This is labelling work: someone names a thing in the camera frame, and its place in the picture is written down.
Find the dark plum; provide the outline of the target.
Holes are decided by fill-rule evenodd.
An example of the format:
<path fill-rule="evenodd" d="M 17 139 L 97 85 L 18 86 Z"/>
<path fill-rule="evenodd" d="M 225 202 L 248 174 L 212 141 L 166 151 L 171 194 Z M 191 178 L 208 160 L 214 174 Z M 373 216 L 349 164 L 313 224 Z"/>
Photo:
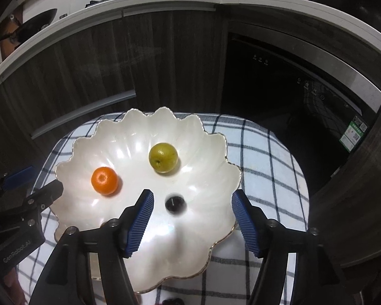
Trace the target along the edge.
<path fill-rule="evenodd" d="M 162 305 L 185 305 L 185 303 L 183 299 L 177 297 L 177 298 L 165 299 L 162 302 Z"/>
<path fill-rule="evenodd" d="M 185 210 L 186 202 L 183 197 L 173 195 L 166 200 L 165 208 L 170 214 L 177 215 Z"/>

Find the orange mandarin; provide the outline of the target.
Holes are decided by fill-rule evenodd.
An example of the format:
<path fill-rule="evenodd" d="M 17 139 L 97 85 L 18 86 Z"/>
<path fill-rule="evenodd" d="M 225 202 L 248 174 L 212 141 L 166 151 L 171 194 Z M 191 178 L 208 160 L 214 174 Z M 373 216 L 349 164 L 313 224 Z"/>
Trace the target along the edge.
<path fill-rule="evenodd" d="M 91 184 L 100 195 L 111 196 L 119 187 L 119 178 L 110 167 L 99 167 L 91 176 Z"/>

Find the green apple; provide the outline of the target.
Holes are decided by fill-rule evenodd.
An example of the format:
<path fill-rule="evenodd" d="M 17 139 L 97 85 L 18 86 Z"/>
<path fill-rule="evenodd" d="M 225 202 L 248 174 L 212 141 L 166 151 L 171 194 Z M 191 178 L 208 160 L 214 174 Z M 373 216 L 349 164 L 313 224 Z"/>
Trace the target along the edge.
<path fill-rule="evenodd" d="M 169 143 L 158 143 L 149 151 L 149 163 L 160 174 L 173 171 L 178 160 L 177 150 Z"/>

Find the white scalloped ceramic bowl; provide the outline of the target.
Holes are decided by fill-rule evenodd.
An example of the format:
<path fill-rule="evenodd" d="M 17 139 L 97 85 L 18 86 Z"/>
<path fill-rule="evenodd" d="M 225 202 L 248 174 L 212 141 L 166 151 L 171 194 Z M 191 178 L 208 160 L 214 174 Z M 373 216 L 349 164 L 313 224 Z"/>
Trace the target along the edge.
<path fill-rule="evenodd" d="M 231 198 L 242 172 L 228 160 L 226 137 L 208 133 L 195 114 L 132 109 L 101 120 L 54 172 L 63 186 L 51 205 L 56 240 L 71 226 L 99 231 L 136 208 L 124 237 L 133 242 L 124 263 L 136 293 L 199 275 L 235 229 Z"/>

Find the white checked tablecloth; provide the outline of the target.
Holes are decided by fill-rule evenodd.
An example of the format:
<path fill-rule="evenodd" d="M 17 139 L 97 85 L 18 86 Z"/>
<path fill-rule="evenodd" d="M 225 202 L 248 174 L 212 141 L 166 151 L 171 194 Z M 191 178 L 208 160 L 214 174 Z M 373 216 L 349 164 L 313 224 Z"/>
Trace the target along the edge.
<path fill-rule="evenodd" d="M 119 121 L 125 113 L 107 114 L 104 119 Z M 250 202 L 268 218 L 287 228 L 304 231 L 309 214 L 306 180 L 298 162 L 267 129 L 242 118 L 199 114 L 205 130 L 220 133 L 228 143 L 228 160 L 240 168 L 238 186 Z M 55 167 L 71 156 L 75 139 L 94 133 L 100 120 L 80 125 L 53 147 L 35 182 L 41 188 L 55 180 Z M 30 298 L 40 274 L 55 248 L 58 219 L 51 207 L 42 212 L 44 244 L 18 266 L 18 279 L 26 298 Z M 248 252 L 241 231 L 233 232 L 217 244 L 206 269 L 193 278 L 171 278 L 157 288 L 139 293 L 142 304 L 161 304 L 165 299 L 181 298 L 185 304 L 246 304 L 258 276 L 261 260 Z"/>

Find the black wok pan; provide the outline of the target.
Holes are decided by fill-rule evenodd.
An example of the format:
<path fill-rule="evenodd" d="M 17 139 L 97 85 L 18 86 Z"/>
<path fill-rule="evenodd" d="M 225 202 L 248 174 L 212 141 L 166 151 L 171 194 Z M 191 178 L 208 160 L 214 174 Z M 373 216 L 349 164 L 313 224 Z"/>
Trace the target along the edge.
<path fill-rule="evenodd" d="M 54 20 L 57 11 L 57 8 L 46 10 L 32 17 L 25 23 L 20 23 L 18 19 L 11 14 L 9 17 L 10 20 L 18 27 L 13 32 L 0 35 L 0 42 L 9 39 L 13 43 L 23 44 L 39 31 L 49 26 Z"/>

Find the green energy label sticker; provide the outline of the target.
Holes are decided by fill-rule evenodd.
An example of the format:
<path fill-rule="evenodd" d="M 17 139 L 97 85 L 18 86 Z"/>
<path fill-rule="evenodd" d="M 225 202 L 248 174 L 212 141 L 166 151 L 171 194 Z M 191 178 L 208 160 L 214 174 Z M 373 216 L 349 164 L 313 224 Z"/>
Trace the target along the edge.
<path fill-rule="evenodd" d="M 344 148 L 351 152 L 363 138 L 368 129 L 366 122 L 358 115 L 355 115 L 350 121 L 339 142 Z"/>

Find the built-in black dishwasher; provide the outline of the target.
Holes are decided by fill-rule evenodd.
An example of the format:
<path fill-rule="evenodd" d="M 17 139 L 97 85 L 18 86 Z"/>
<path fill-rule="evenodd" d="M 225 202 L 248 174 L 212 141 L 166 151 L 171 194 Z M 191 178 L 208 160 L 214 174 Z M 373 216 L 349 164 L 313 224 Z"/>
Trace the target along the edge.
<path fill-rule="evenodd" d="M 221 112 L 269 129 L 297 159 L 310 194 L 324 187 L 362 144 L 381 110 L 381 90 L 330 53 L 283 32 L 228 28 Z M 350 121 L 368 125 L 348 152 Z"/>

